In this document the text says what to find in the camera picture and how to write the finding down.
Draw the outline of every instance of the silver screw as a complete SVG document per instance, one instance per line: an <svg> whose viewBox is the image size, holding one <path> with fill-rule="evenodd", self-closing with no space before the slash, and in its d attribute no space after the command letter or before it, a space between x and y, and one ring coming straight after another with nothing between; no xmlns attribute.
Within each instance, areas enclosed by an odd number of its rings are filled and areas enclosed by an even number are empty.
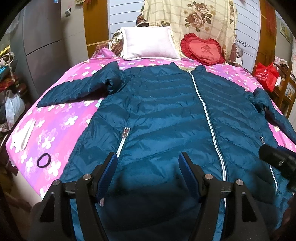
<svg viewBox="0 0 296 241"><path fill-rule="evenodd" d="M205 178L208 180L212 180L213 179L213 175L212 174L206 174Z"/></svg>
<svg viewBox="0 0 296 241"><path fill-rule="evenodd" d="M244 184L244 182L240 179L236 180L237 185L241 186Z"/></svg>
<svg viewBox="0 0 296 241"><path fill-rule="evenodd" d="M90 174L85 174L84 176L83 176L83 179L84 180L88 180L88 179L90 179L91 178L91 175Z"/></svg>
<svg viewBox="0 0 296 241"><path fill-rule="evenodd" d="M52 184L53 184L54 186L57 186L57 185L60 184L60 180L54 180L54 181L52 182Z"/></svg>

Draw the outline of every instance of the red bag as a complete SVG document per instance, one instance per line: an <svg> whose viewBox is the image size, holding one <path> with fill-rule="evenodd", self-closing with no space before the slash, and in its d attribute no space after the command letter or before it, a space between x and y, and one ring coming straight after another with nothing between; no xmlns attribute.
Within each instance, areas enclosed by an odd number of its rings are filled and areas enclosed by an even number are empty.
<svg viewBox="0 0 296 241"><path fill-rule="evenodd" d="M267 67L259 63L254 75L263 88L270 92L273 91L276 81L279 77L279 73L275 67L273 67L273 65L273 62Z"/></svg>

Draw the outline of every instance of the white zipper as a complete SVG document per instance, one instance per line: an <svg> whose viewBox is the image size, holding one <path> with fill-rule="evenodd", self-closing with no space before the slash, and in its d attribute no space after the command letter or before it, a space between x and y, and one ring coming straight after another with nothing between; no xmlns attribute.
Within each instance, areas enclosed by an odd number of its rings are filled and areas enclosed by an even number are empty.
<svg viewBox="0 0 296 241"><path fill-rule="evenodd" d="M206 108L206 106L205 106L205 102L203 101L203 99L201 98L201 96L200 96L200 94L199 94L199 92L198 92L198 89L197 89L196 83L195 83L195 81L194 81L194 77L193 77L193 75L192 75L190 72L189 72L189 74L190 74L191 77L192 77L192 81L193 81L193 84L194 84L194 87L195 87L196 93L197 93L197 95L198 95L198 97L199 97L199 99L200 99L200 101L202 102L202 105L203 105L203 107L204 107L205 115L206 115L206 117L207 117L207 122L208 122L208 125L209 125L210 130L211 130L211 134L212 134L212 139L213 139L214 147L215 147L216 152L217 152L217 154L218 154L218 157L219 157L219 159L220 159L220 163L221 163L221 167L222 167L222 178L223 178L223 181L224 181L224 182L227 182L225 162L224 162L224 160L223 160L222 154L221 154L220 151L219 151L218 144L217 144L217 141L216 141L216 137L215 137L215 134L214 134L214 129L213 129L212 125L211 125L210 117L209 117L209 114L208 114L208 112L207 112L207 108Z"/></svg>
<svg viewBox="0 0 296 241"><path fill-rule="evenodd" d="M126 140L126 138L127 138L127 136L128 136L128 134L129 134L130 131L131 131L131 129L128 128L128 127L125 127L123 129L123 132L122 132L122 135L121 135L121 141L120 141L119 147L118 147L117 152L116 152L117 158L120 155L120 152L122 150L122 147L124 145L124 142L125 142L125 140Z"/></svg>
<svg viewBox="0 0 296 241"><path fill-rule="evenodd" d="M260 140L261 140L262 144L264 145L265 142L264 142L263 137L260 137ZM276 177L275 177L275 175L274 175L274 171L273 171L272 166L271 166L270 164L269 164L269 168L270 168L270 170L271 170L271 174L272 174L272 176L273 176L273 178L274 178L274 183L275 183L275 185L276 185L276 193L278 193L278 185L277 185Z"/></svg>

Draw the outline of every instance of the pink floral bedsheet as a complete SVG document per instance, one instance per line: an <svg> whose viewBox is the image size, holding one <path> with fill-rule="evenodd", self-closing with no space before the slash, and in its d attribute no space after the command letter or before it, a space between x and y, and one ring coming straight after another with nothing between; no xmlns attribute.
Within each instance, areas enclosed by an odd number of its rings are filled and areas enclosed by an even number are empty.
<svg viewBox="0 0 296 241"><path fill-rule="evenodd" d="M69 69L52 87L66 81L91 76L111 61L117 61L121 70L131 67L169 64L172 62L163 59L125 61L118 57L92 58ZM173 62L178 66L189 68L195 68L200 65L197 61L188 59ZM257 87L262 87L256 79L242 68L220 64L206 66L206 69L208 72L220 75L237 83L244 87L246 91L254 91ZM37 101L25 114L9 137L6 143L6 149L10 159L15 162L19 171L41 197L44 197L52 181L61 176L77 139L89 124L91 117L97 111L101 101L102 99L36 108ZM36 122L28 144L23 151L15 153L15 147L11 145L12 136L16 131L22 129L31 119L36 120ZM269 127L279 145L296 151L296 145L277 126L269 125ZM39 168L37 167L37 159L43 153L50 154L52 160L48 167Z"/></svg>

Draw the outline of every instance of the jacket pocket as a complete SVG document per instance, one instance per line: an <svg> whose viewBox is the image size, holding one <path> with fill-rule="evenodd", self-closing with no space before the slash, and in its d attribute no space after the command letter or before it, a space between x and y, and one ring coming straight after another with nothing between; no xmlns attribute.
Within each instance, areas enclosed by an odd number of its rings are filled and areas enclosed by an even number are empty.
<svg viewBox="0 0 296 241"><path fill-rule="evenodd" d="M130 131L131 131L131 129L128 128L128 127L125 127L123 129L123 132L121 134L121 141L120 141L119 146L118 146L117 151L116 151L116 155L117 155L118 158L119 158L119 155L120 155L120 153L122 151L122 148L124 146L125 140L128 137L128 134L129 134Z"/></svg>
<svg viewBox="0 0 296 241"><path fill-rule="evenodd" d="M261 140L262 144L265 144L263 136L260 137L260 140ZM277 184L277 180L276 180L276 177L275 177L275 175L274 175L274 171L273 171L273 169L272 169L272 166L271 166L270 164L269 164L269 168L270 168L270 171L271 171L272 177L274 178L274 183L275 183L275 185L276 185L276 193L278 193L278 184Z"/></svg>

